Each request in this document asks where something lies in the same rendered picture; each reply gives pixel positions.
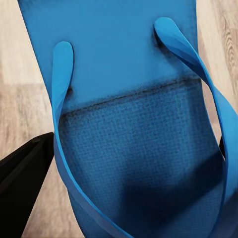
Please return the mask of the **sandal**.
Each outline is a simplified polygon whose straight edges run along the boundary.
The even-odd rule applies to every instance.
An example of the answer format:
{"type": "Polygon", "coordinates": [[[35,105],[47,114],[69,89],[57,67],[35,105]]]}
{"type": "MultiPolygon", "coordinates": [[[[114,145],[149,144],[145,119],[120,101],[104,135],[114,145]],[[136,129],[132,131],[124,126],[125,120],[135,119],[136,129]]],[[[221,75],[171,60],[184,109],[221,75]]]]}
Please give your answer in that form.
{"type": "Polygon", "coordinates": [[[238,238],[238,115],[199,56],[196,0],[17,1],[85,238],[238,238]]]}

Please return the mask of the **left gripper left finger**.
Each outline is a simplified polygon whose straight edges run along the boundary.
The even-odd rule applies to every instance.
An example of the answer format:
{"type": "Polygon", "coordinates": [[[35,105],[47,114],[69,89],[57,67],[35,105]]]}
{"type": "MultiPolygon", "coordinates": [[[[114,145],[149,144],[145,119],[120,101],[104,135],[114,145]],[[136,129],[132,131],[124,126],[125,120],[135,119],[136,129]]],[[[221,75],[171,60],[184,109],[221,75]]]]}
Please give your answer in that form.
{"type": "Polygon", "coordinates": [[[54,158],[54,132],[0,161],[0,238],[21,238],[54,158]]]}

